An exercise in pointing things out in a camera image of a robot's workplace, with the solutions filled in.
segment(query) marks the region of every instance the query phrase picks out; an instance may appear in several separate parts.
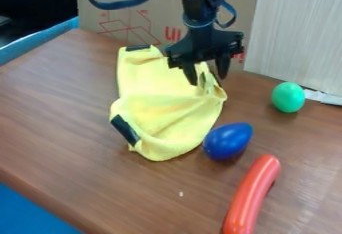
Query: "green ball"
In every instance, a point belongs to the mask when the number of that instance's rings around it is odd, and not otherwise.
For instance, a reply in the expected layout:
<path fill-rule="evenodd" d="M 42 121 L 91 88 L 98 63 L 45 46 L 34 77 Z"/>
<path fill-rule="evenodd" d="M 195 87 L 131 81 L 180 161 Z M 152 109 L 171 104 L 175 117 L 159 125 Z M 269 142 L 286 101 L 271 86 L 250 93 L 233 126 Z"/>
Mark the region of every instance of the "green ball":
<path fill-rule="evenodd" d="M 304 90 L 296 83 L 281 83 L 273 89 L 272 102 L 282 112 L 296 112 L 304 105 Z"/>

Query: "yellow towel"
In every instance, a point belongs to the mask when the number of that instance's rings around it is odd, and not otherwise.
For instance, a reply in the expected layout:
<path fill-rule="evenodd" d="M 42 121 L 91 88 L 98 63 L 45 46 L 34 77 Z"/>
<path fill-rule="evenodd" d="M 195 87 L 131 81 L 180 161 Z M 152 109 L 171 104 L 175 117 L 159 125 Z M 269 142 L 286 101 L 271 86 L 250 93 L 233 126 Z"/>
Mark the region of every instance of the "yellow towel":
<path fill-rule="evenodd" d="M 129 141 L 129 150 L 153 161 L 182 155 L 201 144 L 217 120 L 225 91 L 205 62 L 196 64 L 197 86 L 179 68 L 150 48 L 118 57 L 120 98 L 110 109 L 111 123 Z"/>

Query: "orange sausage toy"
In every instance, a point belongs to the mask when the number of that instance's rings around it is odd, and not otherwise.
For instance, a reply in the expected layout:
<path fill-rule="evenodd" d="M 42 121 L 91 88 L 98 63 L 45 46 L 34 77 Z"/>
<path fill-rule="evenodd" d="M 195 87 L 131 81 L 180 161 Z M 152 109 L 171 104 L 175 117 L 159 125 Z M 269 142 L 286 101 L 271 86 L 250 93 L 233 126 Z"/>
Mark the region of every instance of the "orange sausage toy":
<path fill-rule="evenodd" d="M 260 156 L 241 182 L 223 223 L 223 234 L 253 234 L 262 201 L 280 172 L 279 160 Z"/>

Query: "blue egg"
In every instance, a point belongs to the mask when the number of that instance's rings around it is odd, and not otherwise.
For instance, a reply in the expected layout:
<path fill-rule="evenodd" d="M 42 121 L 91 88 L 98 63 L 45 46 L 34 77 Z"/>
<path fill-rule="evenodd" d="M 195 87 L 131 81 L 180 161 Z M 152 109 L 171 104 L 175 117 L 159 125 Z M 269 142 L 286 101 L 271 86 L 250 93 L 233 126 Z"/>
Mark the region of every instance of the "blue egg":
<path fill-rule="evenodd" d="M 239 154 L 253 136 L 248 123 L 232 123 L 218 127 L 207 134 L 203 141 L 206 154 L 214 160 L 223 160 Z"/>

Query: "wooden table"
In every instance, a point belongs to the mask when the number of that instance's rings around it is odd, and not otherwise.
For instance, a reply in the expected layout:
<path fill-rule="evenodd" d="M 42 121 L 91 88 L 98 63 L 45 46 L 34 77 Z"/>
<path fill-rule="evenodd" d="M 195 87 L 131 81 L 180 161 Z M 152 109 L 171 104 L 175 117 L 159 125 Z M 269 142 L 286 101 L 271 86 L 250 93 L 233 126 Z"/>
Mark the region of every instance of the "wooden table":
<path fill-rule="evenodd" d="M 150 162 L 108 124 L 119 46 L 71 31 L 0 68 L 2 181 L 86 233 L 213 234 L 251 163 L 271 153 L 282 172 L 256 233 L 341 233 L 341 108 L 282 114 L 270 106 L 276 81 L 230 73 L 217 125 L 254 126 L 242 157 L 214 162 L 199 148 Z"/>

